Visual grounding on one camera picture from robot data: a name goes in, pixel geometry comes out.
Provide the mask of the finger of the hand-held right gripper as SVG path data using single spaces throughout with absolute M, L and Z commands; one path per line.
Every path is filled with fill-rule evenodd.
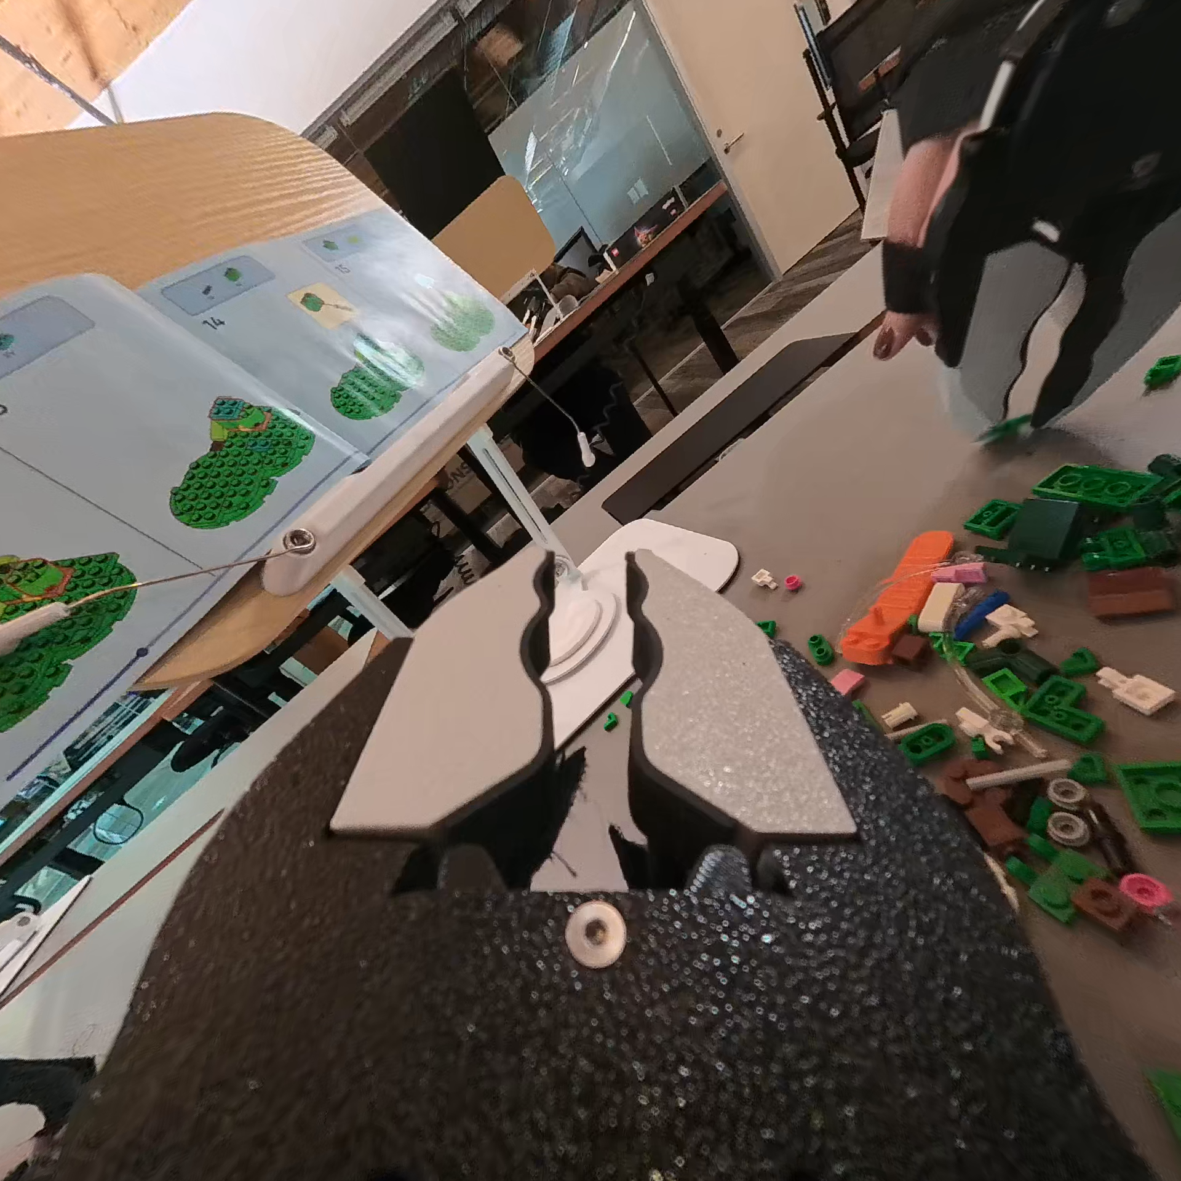
M 1083 301 L 1083 268 L 1059 256 L 991 256 L 964 350 L 949 368 L 952 420 L 1004 420 L 1040 323 L 1061 336 Z
M 1075 258 L 1083 299 L 1032 412 L 1038 430 L 1083 405 L 1178 308 L 1178 209 L 1118 202 L 1097 215 L 1092 229 Z

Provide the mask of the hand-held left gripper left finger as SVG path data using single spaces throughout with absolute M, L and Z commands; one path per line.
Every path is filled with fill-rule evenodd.
M 441 836 L 554 753 L 555 556 L 523 549 L 410 641 L 336 805 L 336 836 Z

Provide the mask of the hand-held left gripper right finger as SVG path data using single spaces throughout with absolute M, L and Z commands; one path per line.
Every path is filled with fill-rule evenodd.
M 856 824 L 772 642 L 654 551 L 626 558 L 630 767 L 659 798 L 748 846 L 846 839 Z

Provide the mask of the person's right forearm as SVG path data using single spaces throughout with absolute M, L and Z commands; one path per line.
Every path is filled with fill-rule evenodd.
M 903 39 L 893 108 L 904 154 L 978 123 L 1001 50 L 1029 2 L 931 1 Z

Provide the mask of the pile of green lego bricks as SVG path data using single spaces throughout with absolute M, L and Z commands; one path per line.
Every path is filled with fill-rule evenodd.
M 1178 923 L 1178 899 L 1129 862 L 1095 787 L 1143 836 L 1178 847 L 1178 393 L 1112 405 L 1098 441 L 1032 433 L 991 447 L 932 434 L 888 398 L 791 403 L 734 452 L 758 558 L 801 573 L 806 663 L 952 802 L 1030 901 L 1071 923 Z M 948 530 L 924 607 L 893 662 L 838 652 L 910 541 Z

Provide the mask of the person's right hand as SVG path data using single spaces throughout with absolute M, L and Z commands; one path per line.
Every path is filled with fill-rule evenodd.
M 884 316 L 874 355 L 890 360 L 910 341 L 926 347 L 938 336 L 931 309 L 931 270 L 925 236 L 931 218 L 959 168 L 960 143 L 967 130 L 915 142 L 907 152 L 890 202 L 881 244 Z

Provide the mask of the white stand base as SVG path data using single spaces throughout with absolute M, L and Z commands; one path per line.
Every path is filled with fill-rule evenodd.
M 651 520 L 619 527 L 576 566 L 557 559 L 551 662 L 541 680 L 550 694 L 558 748 L 634 675 L 633 622 L 626 603 L 626 556 L 634 551 L 656 554 L 713 592 L 728 583 L 739 565 L 730 541 Z

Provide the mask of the orange brick separator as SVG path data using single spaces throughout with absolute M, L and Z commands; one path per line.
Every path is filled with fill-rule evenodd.
M 866 667 L 893 662 L 896 642 L 935 586 L 932 573 L 948 561 L 953 548 L 955 535 L 948 530 L 928 530 L 910 541 L 866 613 L 845 628 L 838 652 L 846 662 Z

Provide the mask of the black chair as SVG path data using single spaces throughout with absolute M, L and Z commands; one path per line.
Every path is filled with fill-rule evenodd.
M 832 15 L 829 2 L 793 4 L 806 40 L 803 60 L 821 105 L 818 122 L 862 211 L 903 40 L 919 7 L 856 1 Z

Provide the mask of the white door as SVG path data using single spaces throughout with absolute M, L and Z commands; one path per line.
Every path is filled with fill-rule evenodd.
M 642 7 L 765 272 L 782 277 L 858 208 L 793 2 Z

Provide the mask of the dark office desk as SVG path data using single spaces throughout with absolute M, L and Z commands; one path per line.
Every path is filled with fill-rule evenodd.
M 534 361 L 545 364 L 547 358 L 558 350 L 565 340 L 576 334 L 586 324 L 592 323 L 599 312 L 619 299 L 628 288 L 634 286 L 644 274 L 654 271 L 656 260 L 665 254 L 678 239 L 696 230 L 699 220 L 713 209 L 724 196 L 728 196 L 728 184 L 717 181 L 700 198 L 693 201 L 687 209 L 675 218 L 672 223 L 659 230 L 634 257 L 628 258 L 621 270 L 613 271 L 597 289 L 579 302 L 576 308 L 564 316 L 551 330 L 540 334 L 534 341 Z M 701 289 L 694 286 L 686 275 L 673 281 L 675 289 L 683 301 L 683 306 L 694 324 L 701 343 L 723 374 L 738 365 L 739 358 L 728 340 L 725 330 L 718 323 L 713 310 L 704 302 Z

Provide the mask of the open instruction booklet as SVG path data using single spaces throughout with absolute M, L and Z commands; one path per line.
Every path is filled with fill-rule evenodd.
M 132 291 L 3 299 L 3 610 L 266 555 L 478 361 L 527 337 L 398 213 Z M 3 656 L 3 801 L 261 565 L 114 594 Z

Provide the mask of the wooden board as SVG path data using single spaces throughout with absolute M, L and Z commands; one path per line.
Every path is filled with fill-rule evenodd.
M 3 294 L 96 272 L 126 288 L 232 247 L 392 209 L 330 154 L 287 128 L 239 112 L 58 129 L 3 137 Z M 522 386 L 502 358 L 477 367 L 460 406 L 430 427 L 398 483 L 351 516 L 315 576 L 274 594 L 249 572 L 133 689 L 209 680 L 260 653 L 350 562 L 399 521 Z

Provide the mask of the white book stand frame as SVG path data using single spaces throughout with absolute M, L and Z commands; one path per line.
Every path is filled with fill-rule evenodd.
M 558 592 L 586 590 L 586 579 L 545 521 L 540 507 L 499 450 L 488 420 L 530 376 L 536 348 L 522 338 L 478 361 L 441 400 L 425 410 L 363 469 L 353 472 L 302 510 L 260 566 L 260 586 L 273 597 L 308 600 L 343 580 L 356 552 L 368 545 L 365 528 L 382 534 L 380 517 L 399 517 L 423 496 L 422 488 L 461 445 L 509 502 L 526 531 L 555 554 Z

